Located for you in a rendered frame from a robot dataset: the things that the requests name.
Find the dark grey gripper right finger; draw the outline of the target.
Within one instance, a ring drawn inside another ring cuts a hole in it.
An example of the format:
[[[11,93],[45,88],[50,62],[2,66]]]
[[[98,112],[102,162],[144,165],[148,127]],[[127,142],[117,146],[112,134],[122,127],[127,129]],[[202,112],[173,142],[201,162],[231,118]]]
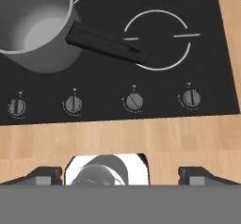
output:
[[[203,167],[179,167],[178,184],[185,185],[219,185],[229,184],[238,185],[238,183],[213,175]]]

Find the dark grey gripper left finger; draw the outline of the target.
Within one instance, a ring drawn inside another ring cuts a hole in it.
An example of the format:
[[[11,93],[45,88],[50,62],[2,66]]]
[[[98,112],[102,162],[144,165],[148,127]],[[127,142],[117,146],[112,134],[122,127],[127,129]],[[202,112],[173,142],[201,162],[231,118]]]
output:
[[[3,182],[2,185],[62,185],[61,167],[37,167],[27,175]]]

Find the white and black round object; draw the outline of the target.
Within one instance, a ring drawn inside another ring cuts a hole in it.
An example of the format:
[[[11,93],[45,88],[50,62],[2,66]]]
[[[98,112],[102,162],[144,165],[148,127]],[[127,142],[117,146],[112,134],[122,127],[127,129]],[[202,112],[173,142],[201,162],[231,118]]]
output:
[[[143,153],[74,156],[65,168],[65,185],[149,185],[150,174]]]

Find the grey hob knob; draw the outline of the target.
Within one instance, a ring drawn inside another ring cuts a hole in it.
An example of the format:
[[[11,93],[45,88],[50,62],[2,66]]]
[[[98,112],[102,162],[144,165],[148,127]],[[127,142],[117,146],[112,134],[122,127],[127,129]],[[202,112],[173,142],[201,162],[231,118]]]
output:
[[[196,107],[201,102],[201,96],[195,89],[189,89],[184,94],[184,103],[189,107]]]
[[[138,110],[144,104],[143,97],[138,93],[131,93],[126,98],[126,105],[131,110]]]
[[[11,115],[21,116],[26,110],[26,104],[21,99],[12,99],[8,109]]]
[[[70,96],[66,103],[65,108],[70,113],[77,113],[82,107],[82,101],[76,96]]]

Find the black glass hob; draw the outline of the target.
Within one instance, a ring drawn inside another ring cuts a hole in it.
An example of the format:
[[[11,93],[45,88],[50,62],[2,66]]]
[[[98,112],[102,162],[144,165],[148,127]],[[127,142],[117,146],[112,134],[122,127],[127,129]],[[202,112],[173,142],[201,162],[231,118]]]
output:
[[[89,50],[63,72],[36,73],[0,55],[0,126],[237,114],[239,102],[218,0],[75,0],[84,24],[149,53],[143,65]],[[195,89],[196,107],[184,103]],[[126,105],[143,97],[138,110]],[[82,101],[77,113],[65,103]],[[21,116],[9,112],[21,99]]]

